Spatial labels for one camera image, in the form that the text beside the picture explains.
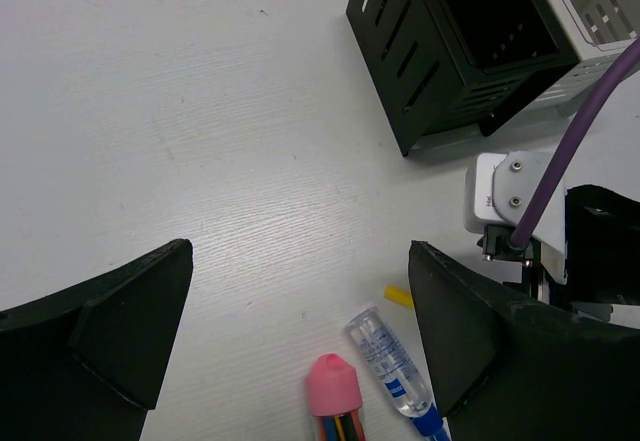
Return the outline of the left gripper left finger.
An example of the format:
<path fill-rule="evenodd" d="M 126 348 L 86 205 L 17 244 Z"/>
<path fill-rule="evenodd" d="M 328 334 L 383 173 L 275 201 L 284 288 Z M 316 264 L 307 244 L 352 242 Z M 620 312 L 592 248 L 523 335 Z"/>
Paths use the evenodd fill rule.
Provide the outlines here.
<path fill-rule="evenodd" d="M 173 240 L 1 313 L 4 440 L 137 440 L 157 406 L 193 274 Z"/>

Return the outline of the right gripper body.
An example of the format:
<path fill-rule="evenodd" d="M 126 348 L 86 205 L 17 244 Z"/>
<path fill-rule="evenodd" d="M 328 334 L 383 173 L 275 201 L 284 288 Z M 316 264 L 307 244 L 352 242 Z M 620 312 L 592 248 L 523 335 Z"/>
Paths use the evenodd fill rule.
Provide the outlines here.
<path fill-rule="evenodd" d="M 616 305 L 639 304 L 639 202 L 597 185 L 562 188 L 564 275 L 541 265 L 522 269 L 519 291 L 575 314 L 609 321 Z"/>

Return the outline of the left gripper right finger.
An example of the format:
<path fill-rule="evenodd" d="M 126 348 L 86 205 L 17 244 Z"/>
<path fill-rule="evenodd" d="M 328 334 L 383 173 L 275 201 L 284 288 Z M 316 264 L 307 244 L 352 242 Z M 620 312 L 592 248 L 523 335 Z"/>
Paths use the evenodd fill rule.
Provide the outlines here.
<path fill-rule="evenodd" d="M 635 440 L 639 333 L 541 303 L 424 241 L 408 279 L 456 440 Z"/>

